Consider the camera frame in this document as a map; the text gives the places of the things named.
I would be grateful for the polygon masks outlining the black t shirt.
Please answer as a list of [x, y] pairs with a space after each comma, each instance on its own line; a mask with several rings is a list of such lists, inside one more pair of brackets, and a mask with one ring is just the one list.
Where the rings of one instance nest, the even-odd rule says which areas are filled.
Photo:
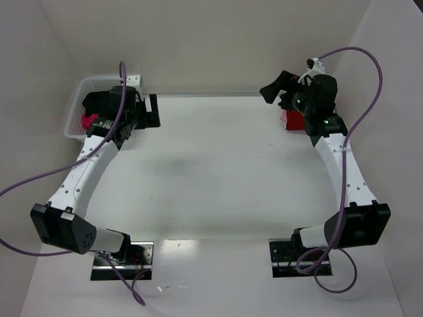
[[85, 109], [85, 116], [89, 117], [93, 114], [100, 114], [102, 107], [108, 102], [108, 91], [90, 92], [84, 100], [82, 105]]

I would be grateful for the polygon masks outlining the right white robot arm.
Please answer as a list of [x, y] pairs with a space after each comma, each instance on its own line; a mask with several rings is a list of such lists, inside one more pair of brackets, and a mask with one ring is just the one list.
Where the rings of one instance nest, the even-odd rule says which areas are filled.
[[261, 88], [268, 104], [280, 99], [280, 108], [299, 113], [312, 146], [322, 158], [339, 205], [339, 211], [323, 224], [299, 229], [305, 248], [355, 248], [377, 244], [391, 210], [378, 202], [367, 186], [355, 160], [348, 129], [335, 112], [338, 92], [336, 79], [330, 75], [307, 75], [301, 79], [288, 71]]

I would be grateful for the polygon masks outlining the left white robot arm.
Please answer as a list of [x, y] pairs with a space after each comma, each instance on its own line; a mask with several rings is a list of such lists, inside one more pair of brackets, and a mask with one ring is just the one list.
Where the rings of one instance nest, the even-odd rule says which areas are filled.
[[40, 240], [70, 252], [102, 252], [119, 263], [130, 261], [137, 250], [128, 234], [102, 229], [86, 221], [87, 207], [106, 167], [119, 153], [132, 131], [159, 127], [157, 96], [149, 95], [151, 109], [130, 86], [91, 92], [83, 100], [91, 122], [79, 164], [70, 169], [60, 188], [47, 203], [35, 204], [30, 217]]

